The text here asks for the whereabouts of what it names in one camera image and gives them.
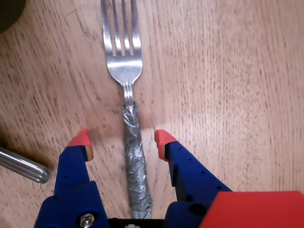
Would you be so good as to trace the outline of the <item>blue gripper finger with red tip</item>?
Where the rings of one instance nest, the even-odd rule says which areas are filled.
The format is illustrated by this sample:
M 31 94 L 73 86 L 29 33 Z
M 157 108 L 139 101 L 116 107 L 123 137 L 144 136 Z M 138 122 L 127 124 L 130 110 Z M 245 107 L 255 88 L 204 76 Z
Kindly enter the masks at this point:
M 108 228 L 109 222 L 86 162 L 94 158 L 89 131 L 83 129 L 59 156 L 53 196 L 46 198 L 36 228 Z
M 177 139 L 165 130 L 156 130 L 154 140 L 159 158 L 168 162 L 176 202 L 169 205 L 165 228 L 197 228 L 220 191 L 230 191 Z

